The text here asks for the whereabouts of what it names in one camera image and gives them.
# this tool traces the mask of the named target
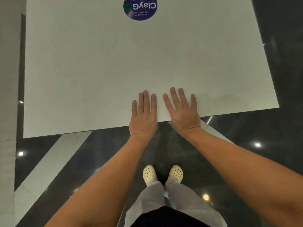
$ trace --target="person's left hand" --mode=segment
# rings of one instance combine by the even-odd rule
[[[151,109],[149,103],[149,93],[145,90],[139,94],[139,105],[137,111],[137,101],[134,100],[131,106],[131,122],[129,132],[131,137],[139,137],[143,141],[149,142],[158,129],[157,121],[157,99],[156,95],[151,96]]]

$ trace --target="shoe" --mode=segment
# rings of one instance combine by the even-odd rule
[[[178,165],[174,165],[169,172],[169,178],[167,181],[174,180],[178,183],[181,183],[183,179],[183,170]]]
[[[152,165],[147,165],[143,169],[143,179],[146,183],[146,186],[149,186],[151,183],[154,183],[158,180],[156,171]]]

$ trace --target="pants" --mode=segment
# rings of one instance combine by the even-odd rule
[[[146,187],[127,211],[125,227],[130,227],[141,214],[164,206],[164,192],[165,195],[168,195],[172,208],[198,219],[210,227],[227,227],[223,217],[206,201],[187,186],[174,180],[167,181],[164,187],[159,181]]]

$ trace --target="floor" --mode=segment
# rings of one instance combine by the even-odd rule
[[[303,0],[253,3],[280,108],[202,118],[202,127],[303,175]],[[129,131],[22,138],[25,19],[25,0],[0,0],[0,48],[5,51],[0,52],[0,226],[43,227],[123,146]],[[146,164],[155,166],[162,183],[179,164],[183,184],[200,196],[208,194],[209,205],[228,226],[267,226],[167,122],[159,124],[139,162],[119,226],[145,187],[141,171]]]

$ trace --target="round blue sticker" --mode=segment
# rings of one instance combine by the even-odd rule
[[[123,9],[133,20],[147,20],[157,11],[157,0],[125,0]]]

